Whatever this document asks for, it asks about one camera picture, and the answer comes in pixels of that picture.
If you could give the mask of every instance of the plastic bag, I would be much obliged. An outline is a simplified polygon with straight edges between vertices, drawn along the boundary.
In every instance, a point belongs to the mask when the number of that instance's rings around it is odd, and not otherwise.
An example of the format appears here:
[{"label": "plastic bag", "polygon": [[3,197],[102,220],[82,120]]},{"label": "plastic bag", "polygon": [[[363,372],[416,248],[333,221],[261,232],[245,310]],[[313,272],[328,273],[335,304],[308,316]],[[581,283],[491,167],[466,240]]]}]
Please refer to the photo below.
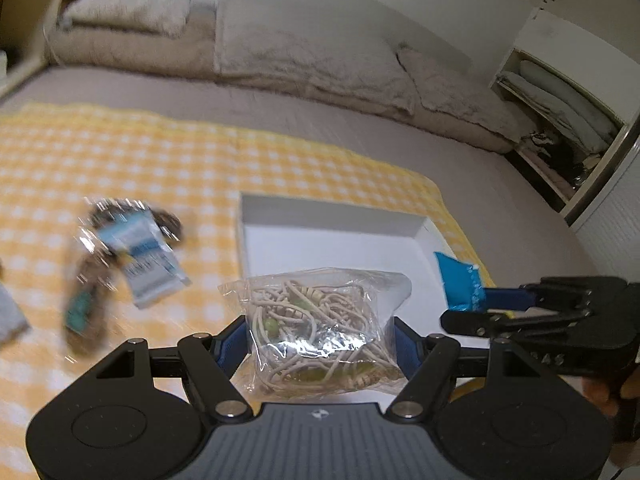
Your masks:
[{"label": "plastic bag", "polygon": [[[156,259],[163,264],[169,260],[169,268],[161,269],[162,280],[132,287],[135,303],[146,306],[188,284],[169,247],[175,248],[185,241],[182,219],[140,200],[107,198],[86,202],[88,213],[81,219],[70,246],[65,270],[63,322],[66,340],[75,354],[89,354],[103,345],[110,331],[108,319],[113,316],[109,314],[117,271],[122,270],[125,275],[128,270],[135,273],[140,260],[148,256],[150,250],[162,251],[159,255],[162,258]],[[132,222],[136,216],[139,221]],[[134,224],[143,224],[143,236],[129,230]],[[129,243],[132,238],[140,243]]]},{"label": "plastic bag", "polygon": [[99,348],[107,335],[116,259],[89,229],[79,228],[76,241],[74,260],[79,263],[67,279],[65,335],[74,352],[87,354]]},{"label": "plastic bag", "polygon": [[116,254],[136,307],[149,306],[191,283],[151,211],[130,213],[100,229],[98,237]]},{"label": "plastic bag", "polygon": [[411,295],[404,274],[316,269],[220,291],[246,315],[250,333],[255,373],[238,386],[262,400],[353,392],[402,377],[389,321]]}]

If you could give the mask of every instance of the white cable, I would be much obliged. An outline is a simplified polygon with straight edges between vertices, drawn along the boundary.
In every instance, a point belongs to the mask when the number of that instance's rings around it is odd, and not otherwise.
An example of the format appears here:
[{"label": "white cable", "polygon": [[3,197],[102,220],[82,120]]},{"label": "white cable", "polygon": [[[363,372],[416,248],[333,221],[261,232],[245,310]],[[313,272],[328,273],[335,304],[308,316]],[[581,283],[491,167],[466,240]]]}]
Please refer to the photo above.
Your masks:
[{"label": "white cable", "polygon": [[53,56],[54,61],[59,65],[59,66],[66,66],[61,59],[58,57],[58,54],[56,54],[56,51],[53,50],[53,47],[51,46],[51,42],[49,41],[49,35],[47,34],[47,31],[45,30],[44,25],[42,26],[42,35],[44,36],[44,42],[47,44],[47,47],[49,47],[49,51],[51,53],[51,55]]},{"label": "white cable", "polygon": [[[251,291],[249,302],[255,307],[251,323],[254,332],[252,336],[258,352],[259,370],[264,370],[263,365],[270,368],[266,375],[261,375],[265,385],[282,392],[301,390],[319,393],[327,388],[331,379],[342,385],[337,386],[338,389],[342,387],[353,390],[368,387],[381,378],[390,376],[390,373],[393,375],[390,370],[396,368],[396,365],[384,348],[380,336],[367,334],[374,327],[367,319],[364,306],[341,290],[344,288],[322,286],[319,290],[317,287],[285,281],[279,287],[265,286]],[[267,319],[278,324],[276,337],[279,337],[279,341],[271,340],[273,334],[270,336],[265,327]],[[327,330],[329,333],[341,332],[342,337],[365,335],[356,336],[361,341],[357,348],[346,348],[345,342],[335,342],[330,344],[332,348],[327,348],[326,341],[316,342],[316,333],[326,334]],[[286,346],[286,351],[282,350],[281,345]],[[268,352],[267,348],[280,350]],[[294,352],[291,357],[288,350]],[[365,357],[364,362],[373,364],[373,369],[359,373],[359,355]],[[324,374],[317,381],[305,383],[304,380],[295,378],[295,374],[304,370],[318,369],[324,371]]]}]

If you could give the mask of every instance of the pillow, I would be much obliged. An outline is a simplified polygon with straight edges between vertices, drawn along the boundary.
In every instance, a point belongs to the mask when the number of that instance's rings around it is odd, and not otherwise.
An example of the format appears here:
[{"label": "pillow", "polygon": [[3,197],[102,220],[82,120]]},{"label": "pillow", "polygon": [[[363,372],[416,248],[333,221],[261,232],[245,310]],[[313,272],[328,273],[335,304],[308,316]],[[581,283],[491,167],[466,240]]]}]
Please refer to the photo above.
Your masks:
[{"label": "pillow", "polygon": [[87,64],[156,75],[215,79],[216,15],[193,9],[179,38],[132,30],[74,26],[49,36],[50,57],[67,65]]},{"label": "pillow", "polygon": [[513,142],[520,140],[518,125],[504,101],[487,87],[410,48],[401,48],[398,60],[414,80],[427,110],[479,124]]},{"label": "pillow", "polygon": [[74,24],[181,34],[191,0],[78,0],[65,12]]},{"label": "pillow", "polygon": [[567,103],[596,130],[602,140],[608,144],[613,142],[617,133],[616,125],[569,83],[527,60],[520,62],[520,75],[531,84]]},{"label": "pillow", "polygon": [[216,71],[313,86],[412,113],[415,90],[382,38],[342,29],[317,14],[251,0],[223,0],[216,24]]}]

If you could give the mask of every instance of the yellow checkered blanket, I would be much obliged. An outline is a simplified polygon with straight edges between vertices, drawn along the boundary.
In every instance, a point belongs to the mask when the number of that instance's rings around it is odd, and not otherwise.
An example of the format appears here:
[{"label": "yellow checkered blanket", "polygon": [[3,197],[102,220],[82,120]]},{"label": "yellow checkered blanket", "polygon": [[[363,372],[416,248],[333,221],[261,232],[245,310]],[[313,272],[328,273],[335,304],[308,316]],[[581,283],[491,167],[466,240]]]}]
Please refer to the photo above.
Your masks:
[{"label": "yellow checkered blanket", "polygon": [[62,332],[64,275],[74,268],[68,248],[87,212],[83,198],[189,211],[195,229],[178,258],[193,285],[139,310],[121,283],[108,319],[112,348],[132,336],[172,346],[193,332],[216,333],[234,316],[218,285],[239,277],[241,192],[429,216],[456,256],[479,264],[492,284],[438,188],[420,174],[267,132],[91,105],[28,105],[0,118],[3,282],[31,325],[0,348],[0,478],[36,478],[24,449],[30,418],[101,357],[69,356]]}]

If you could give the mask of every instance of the gray mattress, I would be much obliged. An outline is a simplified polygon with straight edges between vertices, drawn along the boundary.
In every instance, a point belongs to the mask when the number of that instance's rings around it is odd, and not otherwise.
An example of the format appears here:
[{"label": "gray mattress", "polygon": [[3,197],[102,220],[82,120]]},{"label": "gray mattress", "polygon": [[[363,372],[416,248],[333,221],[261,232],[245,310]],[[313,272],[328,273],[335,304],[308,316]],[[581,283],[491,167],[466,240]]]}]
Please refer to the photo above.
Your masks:
[{"label": "gray mattress", "polygon": [[404,124],[269,92],[101,68],[50,68],[0,109],[31,101],[138,108],[336,144],[433,180],[497,286],[595,273],[574,233],[503,156]]}]

